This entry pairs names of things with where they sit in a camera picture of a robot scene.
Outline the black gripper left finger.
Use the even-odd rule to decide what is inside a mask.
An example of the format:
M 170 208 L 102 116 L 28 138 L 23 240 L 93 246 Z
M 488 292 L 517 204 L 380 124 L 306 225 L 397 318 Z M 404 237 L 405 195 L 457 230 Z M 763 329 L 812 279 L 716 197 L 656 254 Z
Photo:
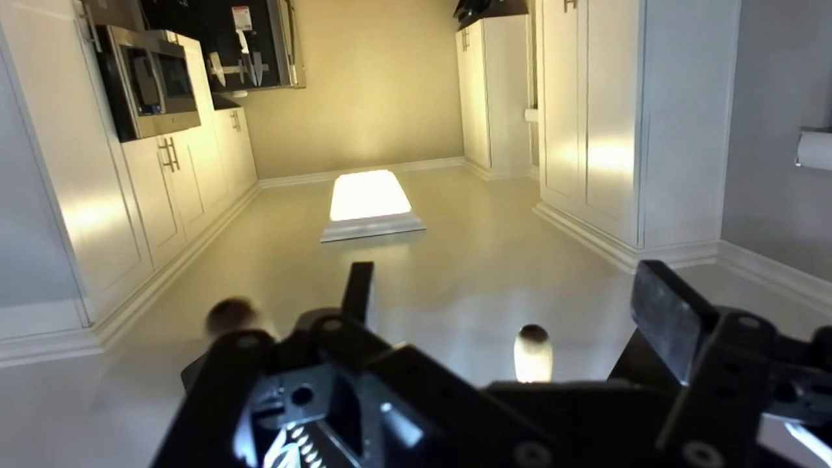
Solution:
M 435 362 L 366 328 L 374 266 L 354 263 L 344 302 L 275 340 L 224 332 L 185 368 L 185 399 L 153 468 L 431 468 Z

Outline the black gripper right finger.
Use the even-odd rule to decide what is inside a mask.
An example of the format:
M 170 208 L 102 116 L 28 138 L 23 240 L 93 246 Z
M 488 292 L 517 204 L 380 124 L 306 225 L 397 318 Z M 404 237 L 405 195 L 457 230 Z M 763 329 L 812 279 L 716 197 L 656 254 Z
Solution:
M 672 398 L 656 441 L 662 468 L 796 468 L 759 441 L 768 415 L 809 448 L 832 445 L 826 328 L 787 338 L 759 314 L 709 303 L 660 259 L 636 263 L 630 310 L 634 332 L 610 376 Z

